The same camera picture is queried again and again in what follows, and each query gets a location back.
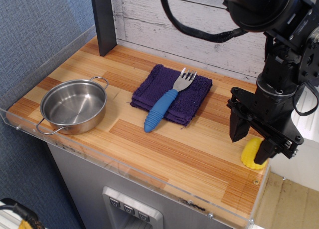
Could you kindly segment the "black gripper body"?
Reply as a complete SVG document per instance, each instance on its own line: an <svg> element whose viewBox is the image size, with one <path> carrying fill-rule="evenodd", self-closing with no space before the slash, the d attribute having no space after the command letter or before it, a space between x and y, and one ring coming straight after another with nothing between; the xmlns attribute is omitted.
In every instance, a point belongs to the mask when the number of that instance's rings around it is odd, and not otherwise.
<svg viewBox="0 0 319 229"><path fill-rule="evenodd" d="M277 143L277 154L282 153L290 159L304 142L291 118L304 87L292 84L285 89L274 88L261 76L256 84L255 93L233 87L227 106L231 112L246 118L250 128L257 131L264 140L271 139Z"/></svg>

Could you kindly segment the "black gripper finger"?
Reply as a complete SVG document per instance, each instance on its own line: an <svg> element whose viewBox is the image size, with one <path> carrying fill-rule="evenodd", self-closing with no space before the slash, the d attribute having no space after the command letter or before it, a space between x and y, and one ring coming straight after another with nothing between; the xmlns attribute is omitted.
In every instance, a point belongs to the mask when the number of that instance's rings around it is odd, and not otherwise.
<svg viewBox="0 0 319 229"><path fill-rule="evenodd" d="M268 158L273 158L277 154L277 148L277 143L275 143L271 139L263 140L255 156L254 163L261 165Z"/></svg>
<svg viewBox="0 0 319 229"><path fill-rule="evenodd" d="M232 142L237 142L246 137L250 129L250 124L246 118L242 118L235 112L230 114L229 136Z"/></svg>

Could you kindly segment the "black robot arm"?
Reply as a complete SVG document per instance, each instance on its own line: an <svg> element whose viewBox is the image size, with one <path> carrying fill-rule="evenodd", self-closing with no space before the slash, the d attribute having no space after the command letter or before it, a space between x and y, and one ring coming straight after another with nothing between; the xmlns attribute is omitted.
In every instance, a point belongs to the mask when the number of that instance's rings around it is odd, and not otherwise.
<svg viewBox="0 0 319 229"><path fill-rule="evenodd" d="M266 36L265 65L251 93L233 87L230 137L236 142L250 128L264 140L254 162L262 164L276 154L291 158L303 137L291 114L308 116L297 103L305 88L314 96L319 77L319 4L310 0L224 0L232 20L246 32Z"/></svg>

